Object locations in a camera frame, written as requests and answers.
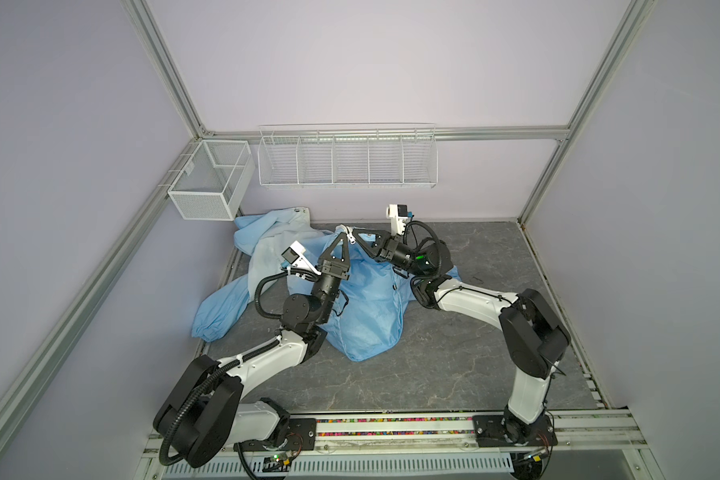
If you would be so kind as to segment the light blue zip jacket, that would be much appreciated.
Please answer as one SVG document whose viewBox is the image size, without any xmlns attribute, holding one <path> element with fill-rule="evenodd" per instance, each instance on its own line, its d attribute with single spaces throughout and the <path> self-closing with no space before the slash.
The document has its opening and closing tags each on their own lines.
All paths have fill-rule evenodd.
<svg viewBox="0 0 720 480">
<path fill-rule="evenodd" d="M 329 342 L 352 361 L 378 355 L 399 341 L 409 302 L 436 304 L 432 289 L 455 277 L 447 247 L 402 206 L 391 206 L 389 231 L 339 226 L 332 234 L 310 225 L 306 208 L 236 219 L 235 247 L 248 271 L 198 308 L 193 337 L 221 339 L 248 306 L 278 323 L 273 340 L 222 361 L 228 369 L 286 369 Z"/>
</svg>

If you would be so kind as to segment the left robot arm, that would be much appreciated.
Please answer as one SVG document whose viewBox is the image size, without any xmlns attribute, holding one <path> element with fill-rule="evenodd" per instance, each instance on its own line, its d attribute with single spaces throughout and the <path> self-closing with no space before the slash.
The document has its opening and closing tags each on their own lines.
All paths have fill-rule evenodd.
<svg viewBox="0 0 720 480">
<path fill-rule="evenodd" d="M 161 465 L 184 461 L 197 468 L 228 443 L 258 442 L 266 448 L 287 444 L 289 413 L 271 399 L 253 403 L 244 399 L 265 381 L 319 351 L 326 338 L 321 327 L 334 312 L 342 281 L 350 276 L 352 240 L 352 235 L 339 233 L 315 265 L 305 258 L 299 243 L 283 252 L 285 264 L 280 272 L 260 280 L 254 292 L 258 314 L 279 322 L 277 334 L 235 356 L 215 360 L 200 355 L 190 362 L 153 421 L 162 437 Z M 279 313 L 265 310 L 261 305 L 264 287 L 288 276 L 310 281 L 310 292 L 290 295 Z"/>
</svg>

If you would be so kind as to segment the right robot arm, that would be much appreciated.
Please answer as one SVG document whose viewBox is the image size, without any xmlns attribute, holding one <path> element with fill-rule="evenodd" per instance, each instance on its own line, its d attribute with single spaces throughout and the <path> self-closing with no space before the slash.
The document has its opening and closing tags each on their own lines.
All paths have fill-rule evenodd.
<svg viewBox="0 0 720 480">
<path fill-rule="evenodd" d="M 474 228 L 440 236 L 413 220 L 395 233 L 357 228 L 351 237 L 371 259 L 409 280 L 424 308 L 465 319 L 501 342 L 512 385 L 500 412 L 474 416 L 477 444 L 549 452 L 558 439 L 547 397 L 571 335 L 540 291 L 490 285 L 504 250 L 485 234 Z"/>
</svg>

